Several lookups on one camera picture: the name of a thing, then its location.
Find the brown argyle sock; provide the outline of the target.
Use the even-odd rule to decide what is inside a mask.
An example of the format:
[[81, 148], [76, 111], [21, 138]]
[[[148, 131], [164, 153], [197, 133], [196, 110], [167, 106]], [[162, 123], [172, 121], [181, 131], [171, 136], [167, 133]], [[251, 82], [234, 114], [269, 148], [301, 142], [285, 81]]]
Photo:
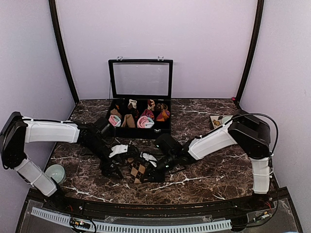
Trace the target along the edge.
[[128, 158], [127, 164], [131, 175], [131, 182], [134, 184], [143, 183], [143, 177], [146, 171], [144, 164], [140, 160], [134, 158]]

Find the maroon purple orange striped sock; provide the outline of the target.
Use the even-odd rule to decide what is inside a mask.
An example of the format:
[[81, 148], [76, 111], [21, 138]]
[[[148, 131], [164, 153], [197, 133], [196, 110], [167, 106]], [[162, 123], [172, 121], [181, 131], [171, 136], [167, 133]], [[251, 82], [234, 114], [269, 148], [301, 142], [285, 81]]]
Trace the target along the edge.
[[156, 117], [156, 121], [165, 122], [170, 118], [171, 113], [168, 110], [162, 110], [161, 113]]

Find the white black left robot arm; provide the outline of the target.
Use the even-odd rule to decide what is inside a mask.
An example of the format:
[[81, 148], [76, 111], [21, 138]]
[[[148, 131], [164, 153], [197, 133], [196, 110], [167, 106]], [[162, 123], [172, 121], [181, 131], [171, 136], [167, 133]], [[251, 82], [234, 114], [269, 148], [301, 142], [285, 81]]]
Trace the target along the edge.
[[48, 177], [25, 153], [25, 144], [32, 142], [67, 142], [80, 144], [101, 161], [101, 171], [106, 177], [123, 178], [120, 169], [109, 156], [112, 153], [105, 141], [112, 137], [115, 128], [104, 117], [94, 123], [33, 119], [13, 112], [0, 132], [0, 155], [4, 169], [13, 169], [44, 196], [57, 211], [69, 207], [57, 182]]

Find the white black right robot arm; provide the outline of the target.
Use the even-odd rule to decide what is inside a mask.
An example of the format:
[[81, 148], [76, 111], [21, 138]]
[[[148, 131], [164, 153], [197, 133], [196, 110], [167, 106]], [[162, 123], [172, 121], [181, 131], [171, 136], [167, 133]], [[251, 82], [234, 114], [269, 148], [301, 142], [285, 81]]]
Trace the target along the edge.
[[265, 194], [270, 187], [272, 156], [271, 129], [262, 118], [272, 118], [262, 113], [248, 113], [239, 109], [231, 119], [205, 135], [196, 136], [184, 145], [170, 134], [160, 135], [155, 145], [163, 153], [156, 166], [146, 170], [144, 181], [160, 183], [165, 174], [177, 165], [186, 166], [204, 159], [206, 156], [232, 145], [238, 145], [250, 158], [253, 174], [253, 192], [248, 199], [248, 207], [259, 210], [267, 202]]

